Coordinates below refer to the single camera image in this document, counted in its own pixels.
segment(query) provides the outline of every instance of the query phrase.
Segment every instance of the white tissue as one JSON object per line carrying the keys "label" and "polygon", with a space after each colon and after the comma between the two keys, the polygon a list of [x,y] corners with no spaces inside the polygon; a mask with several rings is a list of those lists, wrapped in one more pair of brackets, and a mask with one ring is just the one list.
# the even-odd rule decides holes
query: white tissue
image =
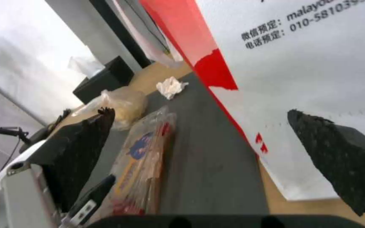
{"label": "white tissue", "polygon": [[174,95],[180,93],[186,85],[188,85],[188,82],[181,83],[176,78],[171,77],[164,82],[157,83],[156,88],[161,95],[167,98],[167,100],[171,100]]}
{"label": "white tissue", "polygon": [[88,46],[85,46],[77,56],[70,58],[68,68],[80,72],[90,79],[105,69],[105,66],[93,55]]}

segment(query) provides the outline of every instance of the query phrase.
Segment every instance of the cable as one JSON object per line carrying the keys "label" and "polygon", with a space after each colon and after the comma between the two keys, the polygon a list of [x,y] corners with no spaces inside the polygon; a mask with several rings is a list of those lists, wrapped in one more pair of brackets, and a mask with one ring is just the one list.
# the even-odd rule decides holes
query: cable
{"label": "cable", "polygon": [[135,12],[136,16],[139,17],[139,19],[143,22],[144,26],[146,26],[146,29],[156,38],[156,40],[163,46],[163,48],[166,51],[170,51],[168,50],[168,48],[160,41],[160,39],[149,29],[149,26],[147,26],[147,24],[145,23],[145,21],[143,20],[143,18],[140,17],[140,15],[136,12],[136,10],[130,5],[130,3],[125,0],[126,4],[128,4],[128,6],[133,10],[133,12]]}
{"label": "cable", "polygon": [[68,109],[68,108],[65,109],[63,111],[63,114],[57,118],[55,123],[53,125],[48,126],[48,135],[50,135],[54,131],[54,129],[57,127],[57,125],[59,125],[59,123],[61,123],[61,121],[63,121],[70,113],[71,113],[70,109]]}
{"label": "cable", "polygon": [[12,158],[12,155],[13,155],[13,153],[15,153],[15,150],[16,150],[16,148],[18,147],[18,145],[19,145],[19,142],[21,141],[21,139],[20,138],[18,138],[18,143],[16,143],[16,146],[15,146],[15,148],[12,150],[12,153],[10,153],[10,156],[9,156],[9,158],[8,158],[8,160],[6,160],[6,162],[5,162],[5,164],[2,166],[2,168],[0,169],[0,172],[5,168],[5,166],[8,164],[8,162],[9,162],[9,160]]}

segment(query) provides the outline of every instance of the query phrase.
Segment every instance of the crumpled tissue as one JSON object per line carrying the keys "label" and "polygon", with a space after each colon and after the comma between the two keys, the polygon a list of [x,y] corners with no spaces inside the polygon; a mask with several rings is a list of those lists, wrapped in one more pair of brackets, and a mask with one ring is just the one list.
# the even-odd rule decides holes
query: crumpled tissue
{"label": "crumpled tissue", "polygon": [[176,78],[170,77],[164,82],[157,83],[156,88],[161,95],[167,98],[167,100],[171,100],[174,95],[180,93],[186,85],[188,85],[188,82],[181,83]]}

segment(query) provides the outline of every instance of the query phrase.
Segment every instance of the gray table mat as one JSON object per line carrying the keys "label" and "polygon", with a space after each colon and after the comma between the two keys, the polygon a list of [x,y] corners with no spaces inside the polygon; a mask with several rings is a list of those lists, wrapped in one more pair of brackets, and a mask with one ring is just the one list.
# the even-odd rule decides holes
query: gray table mat
{"label": "gray table mat", "polygon": [[[164,155],[160,214],[267,214],[255,153],[194,73],[168,101],[148,95],[147,113],[168,105],[177,113],[173,150]],[[81,194],[109,173],[128,131],[111,131]]]}

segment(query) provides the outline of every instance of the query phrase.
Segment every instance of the food package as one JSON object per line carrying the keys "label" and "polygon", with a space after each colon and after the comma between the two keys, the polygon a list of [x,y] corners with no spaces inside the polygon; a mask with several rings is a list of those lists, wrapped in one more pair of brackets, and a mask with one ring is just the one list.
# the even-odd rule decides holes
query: food package
{"label": "food package", "polygon": [[176,115],[164,106],[133,125],[111,169],[116,183],[90,222],[110,215],[156,213],[163,153],[175,124]]}
{"label": "food package", "polygon": [[141,91],[135,91],[128,86],[114,91],[104,90],[99,97],[94,98],[71,116],[96,113],[101,107],[115,110],[113,129],[127,130],[145,112],[147,107],[146,95]]}

